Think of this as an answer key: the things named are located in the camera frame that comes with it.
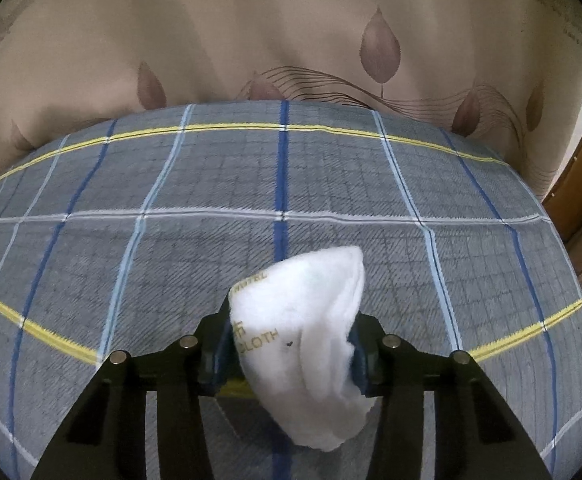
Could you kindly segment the white towel with gold logo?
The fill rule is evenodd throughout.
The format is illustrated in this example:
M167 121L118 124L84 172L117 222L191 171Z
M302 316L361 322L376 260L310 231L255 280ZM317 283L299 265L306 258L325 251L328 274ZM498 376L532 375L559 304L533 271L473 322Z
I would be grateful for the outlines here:
M354 384L349 342L365 286L357 246L305 252L229 290L240 366L294 444L331 452L364 428L373 400Z

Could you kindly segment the grey plaid bed sheet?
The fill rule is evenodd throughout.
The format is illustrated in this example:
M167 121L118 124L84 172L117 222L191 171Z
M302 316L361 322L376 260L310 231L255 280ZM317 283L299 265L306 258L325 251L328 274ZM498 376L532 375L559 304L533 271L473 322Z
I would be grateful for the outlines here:
M109 119L0 170L0 469L26 479L114 349L192 332L283 258L361 248L361 309L468 350L553 478L582 466L582 289L535 195L485 146L316 103Z

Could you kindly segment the beige leaf print curtain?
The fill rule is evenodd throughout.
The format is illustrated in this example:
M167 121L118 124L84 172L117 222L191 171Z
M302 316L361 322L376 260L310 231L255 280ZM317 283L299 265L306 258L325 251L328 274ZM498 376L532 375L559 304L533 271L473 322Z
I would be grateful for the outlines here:
M446 128L545 196L582 137L582 4L0 0L0 172L139 110L283 98Z

